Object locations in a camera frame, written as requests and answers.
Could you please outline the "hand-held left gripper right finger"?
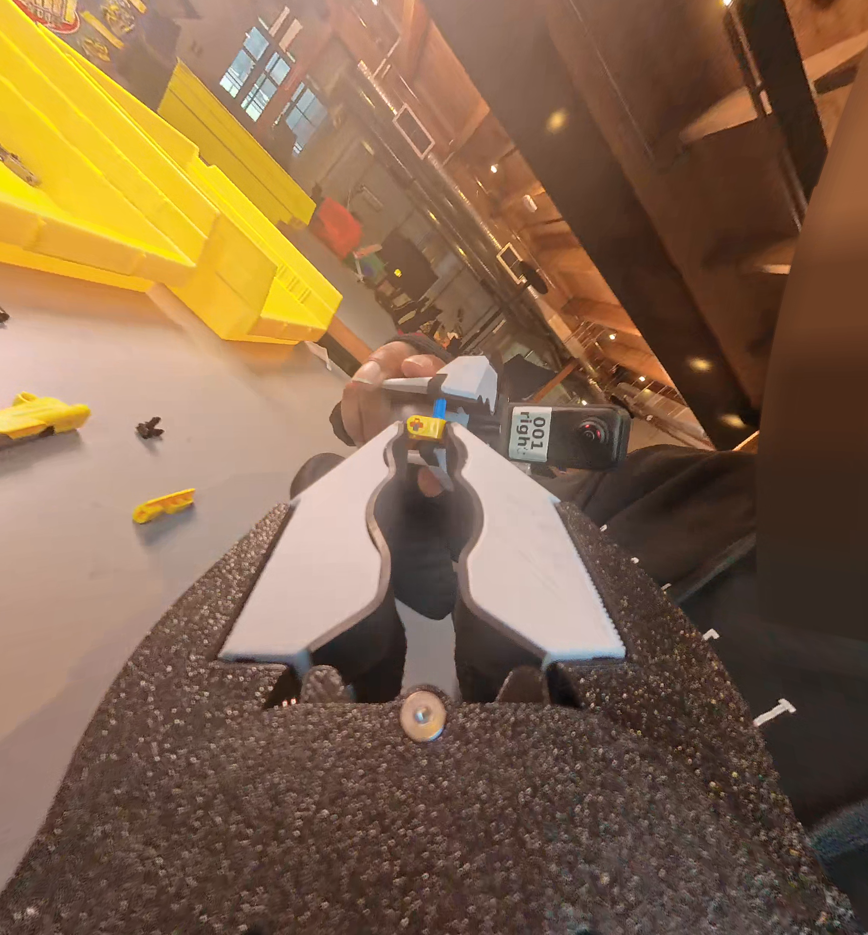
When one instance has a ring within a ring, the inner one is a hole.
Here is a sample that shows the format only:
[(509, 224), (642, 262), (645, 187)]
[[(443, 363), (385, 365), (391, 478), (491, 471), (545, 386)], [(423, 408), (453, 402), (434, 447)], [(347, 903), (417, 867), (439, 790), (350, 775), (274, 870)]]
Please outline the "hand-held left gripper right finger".
[(479, 666), (626, 659), (559, 499), (464, 427), (450, 425), (463, 506), (458, 644)]

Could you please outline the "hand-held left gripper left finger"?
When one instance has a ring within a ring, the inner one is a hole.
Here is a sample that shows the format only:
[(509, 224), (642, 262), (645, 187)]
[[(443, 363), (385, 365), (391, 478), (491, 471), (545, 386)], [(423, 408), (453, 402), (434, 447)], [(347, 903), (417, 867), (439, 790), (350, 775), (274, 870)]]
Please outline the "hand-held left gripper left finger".
[(224, 662), (311, 666), (381, 608), (392, 561), (375, 508), (404, 441), (402, 425), (387, 427), (294, 498), (222, 644)]

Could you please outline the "yellow wedge panel piece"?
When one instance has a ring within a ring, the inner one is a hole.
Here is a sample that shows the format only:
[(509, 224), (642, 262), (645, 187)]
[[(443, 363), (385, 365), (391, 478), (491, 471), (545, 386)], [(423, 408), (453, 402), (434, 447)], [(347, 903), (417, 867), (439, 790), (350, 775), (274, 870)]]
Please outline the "yellow wedge panel piece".
[(147, 500), (133, 509), (132, 521), (142, 525), (160, 518), (177, 515), (194, 506), (195, 488), (186, 488), (174, 493)]

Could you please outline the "yellow beam assembly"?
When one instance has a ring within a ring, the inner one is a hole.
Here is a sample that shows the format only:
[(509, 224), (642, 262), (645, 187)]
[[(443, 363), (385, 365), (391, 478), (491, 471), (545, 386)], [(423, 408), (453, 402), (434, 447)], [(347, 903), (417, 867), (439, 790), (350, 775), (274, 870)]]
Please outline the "yellow beam assembly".
[(18, 393), (0, 410), (0, 449), (77, 432), (91, 415), (85, 404), (67, 404), (51, 396)]

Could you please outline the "yellow parts bin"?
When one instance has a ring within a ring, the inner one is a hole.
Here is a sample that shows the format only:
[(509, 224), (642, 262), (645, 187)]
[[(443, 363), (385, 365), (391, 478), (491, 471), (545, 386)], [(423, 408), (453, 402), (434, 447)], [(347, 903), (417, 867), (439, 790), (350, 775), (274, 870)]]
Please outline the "yellow parts bin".
[(157, 112), (274, 224), (309, 225), (315, 210), (311, 197), (182, 60)]
[(297, 345), (320, 339), (340, 291), (217, 167), (188, 178), (218, 211), (194, 272), (168, 291), (223, 340)]
[(140, 103), (0, 2), (0, 261), (79, 278), (181, 286), (218, 215), (125, 107)]

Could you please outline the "person's right forearm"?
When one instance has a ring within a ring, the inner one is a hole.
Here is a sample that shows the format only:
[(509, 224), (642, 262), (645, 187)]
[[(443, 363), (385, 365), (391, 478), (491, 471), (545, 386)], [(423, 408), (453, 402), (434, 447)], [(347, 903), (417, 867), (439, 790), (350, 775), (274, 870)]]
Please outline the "person's right forearm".
[(681, 604), (755, 552), (757, 467), (754, 451), (657, 445), (610, 470), (552, 469), (536, 479)]

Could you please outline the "person's right hand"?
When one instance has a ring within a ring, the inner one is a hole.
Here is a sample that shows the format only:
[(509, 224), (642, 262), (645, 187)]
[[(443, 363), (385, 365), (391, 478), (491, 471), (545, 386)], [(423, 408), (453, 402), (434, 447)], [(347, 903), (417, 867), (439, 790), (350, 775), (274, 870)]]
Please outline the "person's right hand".
[(343, 389), (330, 415), (335, 436), (349, 447), (361, 447), (396, 420), (381, 386), (385, 380), (431, 377), (451, 357), (423, 335), (405, 335), (371, 353)]

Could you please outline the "red container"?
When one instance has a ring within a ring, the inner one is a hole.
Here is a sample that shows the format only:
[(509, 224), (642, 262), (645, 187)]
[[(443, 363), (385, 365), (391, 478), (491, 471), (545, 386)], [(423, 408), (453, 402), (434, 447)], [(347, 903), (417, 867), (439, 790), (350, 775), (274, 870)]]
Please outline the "red container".
[(315, 208), (310, 229), (341, 262), (360, 247), (363, 236), (362, 224), (357, 217), (331, 197), (324, 197)]

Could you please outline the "robot kit cardboard box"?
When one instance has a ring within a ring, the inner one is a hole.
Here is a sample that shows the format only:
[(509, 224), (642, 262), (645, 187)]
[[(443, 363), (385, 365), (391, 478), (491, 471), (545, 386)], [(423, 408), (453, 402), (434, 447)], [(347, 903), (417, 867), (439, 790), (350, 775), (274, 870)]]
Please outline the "robot kit cardboard box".
[(119, 47), (134, 30), (137, 17), (147, 10), (140, 1), (15, 1), (14, 4), (59, 36), (72, 36), (88, 29)]

